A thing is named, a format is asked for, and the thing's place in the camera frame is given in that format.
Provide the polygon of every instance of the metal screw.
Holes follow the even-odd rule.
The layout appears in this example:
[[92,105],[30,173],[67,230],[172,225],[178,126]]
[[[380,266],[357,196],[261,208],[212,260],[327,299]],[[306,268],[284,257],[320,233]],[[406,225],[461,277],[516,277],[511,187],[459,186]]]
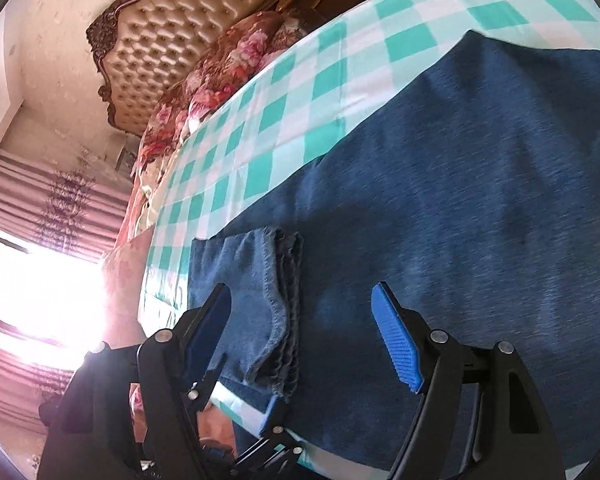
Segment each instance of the metal screw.
[[104,343],[104,341],[98,341],[91,350],[89,350],[92,354],[99,354],[100,352],[102,352],[105,348],[107,347],[107,345]]
[[498,343],[498,349],[503,354],[513,354],[513,351],[515,350],[514,346],[509,341],[500,341]]
[[156,333],[155,340],[158,343],[168,343],[169,341],[171,341],[172,337],[173,337],[173,332],[171,330],[165,328],[164,330],[160,330],[158,333]]
[[434,343],[446,343],[447,341],[449,341],[448,334],[443,330],[434,330],[433,332],[431,332],[430,337]]

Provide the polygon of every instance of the teal and white checkered sheet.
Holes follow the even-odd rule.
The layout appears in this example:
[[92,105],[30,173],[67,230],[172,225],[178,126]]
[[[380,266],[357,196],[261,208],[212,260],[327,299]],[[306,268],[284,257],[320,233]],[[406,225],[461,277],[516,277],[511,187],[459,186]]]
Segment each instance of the teal and white checkered sheet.
[[[139,309],[145,332],[173,326],[186,309],[193,238],[216,234],[330,150],[468,30],[529,47],[600,50],[593,0],[369,0],[316,30],[182,147],[147,261]],[[221,386],[214,401],[248,430],[262,419]],[[386,478],[309,444],[305,449],[303,462],[334,480]]]

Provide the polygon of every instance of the pink striped curtain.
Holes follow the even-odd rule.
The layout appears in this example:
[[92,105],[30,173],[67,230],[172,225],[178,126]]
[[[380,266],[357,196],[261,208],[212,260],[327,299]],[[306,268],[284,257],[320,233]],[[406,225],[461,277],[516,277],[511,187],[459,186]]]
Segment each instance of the pink striped curtain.
[[114,247],[128,200],[79,171],[0,150],[0,231],[22,240],[97,261]]
[[0,348],[0,419],[25,430],[46,434],[39,405],[64,392],[73,372],[24,362]]

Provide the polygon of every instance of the sunlight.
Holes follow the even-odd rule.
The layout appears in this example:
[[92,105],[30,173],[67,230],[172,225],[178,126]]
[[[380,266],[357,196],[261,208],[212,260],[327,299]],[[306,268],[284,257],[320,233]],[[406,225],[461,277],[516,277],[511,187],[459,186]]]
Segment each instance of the sunlight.
[[7,335],[0,344],[24,360],[74,369],[104,331],[100,267],[16,238],[30,254],[0,244],[0,320],[65,349]]

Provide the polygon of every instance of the blue fabric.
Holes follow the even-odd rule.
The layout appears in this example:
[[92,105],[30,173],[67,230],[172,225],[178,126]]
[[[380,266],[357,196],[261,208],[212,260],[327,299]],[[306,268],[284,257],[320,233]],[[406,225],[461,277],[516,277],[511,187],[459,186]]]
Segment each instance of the blue fabric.
[[[304,240],[286,419],[302,437],[391,466],[418,397],[371,313],[385,280],[458,341],[518,348],[566,466],[600,446],[600,52],[467,34],[218,237],[265,225]],[[251,308],[234,296],[238,307]],[[265,409],[268,395],[222,382]]]
[[200,308],[216,283],[231,290],[232,314],[215,359],[222,377],[289,398],[298,382],[299,263],[302,240],[279,229],[194,240],[189,305]]

